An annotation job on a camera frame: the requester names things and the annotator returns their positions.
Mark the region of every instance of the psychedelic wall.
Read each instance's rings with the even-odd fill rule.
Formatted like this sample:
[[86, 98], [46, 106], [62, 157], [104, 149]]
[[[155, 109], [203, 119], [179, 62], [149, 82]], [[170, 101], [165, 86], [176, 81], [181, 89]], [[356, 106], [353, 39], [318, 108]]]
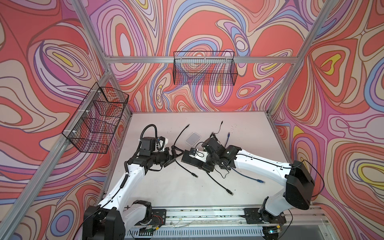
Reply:
[[383, 1], [339, 1], [273, 114], [292, 159], [323, 175], [312, 201], [344, 240], [384, 239], [383, 39]]
[[[296, 56], [321, 0], [84, 1], [108, 56], [233, 50]], [[289, 66], [237, 65], [235, 86], [175, 86], [173, 64], [114, 64], [132, 111], [265, 111]]]
[[[69, 2], [0, 1], [0, 220], [103, 74]], [[14, 239], [73, 235], [96, 202], [126, 121], [108, 154], [67, 148]]]

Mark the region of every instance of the cable plug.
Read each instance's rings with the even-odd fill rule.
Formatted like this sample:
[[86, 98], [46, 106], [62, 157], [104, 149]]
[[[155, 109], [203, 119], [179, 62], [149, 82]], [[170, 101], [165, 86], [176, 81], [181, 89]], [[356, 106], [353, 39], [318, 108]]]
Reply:
[[227, 191], [230, 195], [233, 195], [233, 192], [231, 192], [231, 190], [226, 189], [226, 191]]

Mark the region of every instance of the wire basket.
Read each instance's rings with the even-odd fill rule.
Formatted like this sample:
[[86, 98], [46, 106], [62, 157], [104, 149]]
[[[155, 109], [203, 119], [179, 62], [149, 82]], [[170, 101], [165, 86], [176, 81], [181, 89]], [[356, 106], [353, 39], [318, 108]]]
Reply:
[[233, 51], [175, 51], [175, 85], [234, 86], [237, 68]]
[[80, 152], [107, 153], [128, 98], [115, 88], [99, 87], [66, 137]]

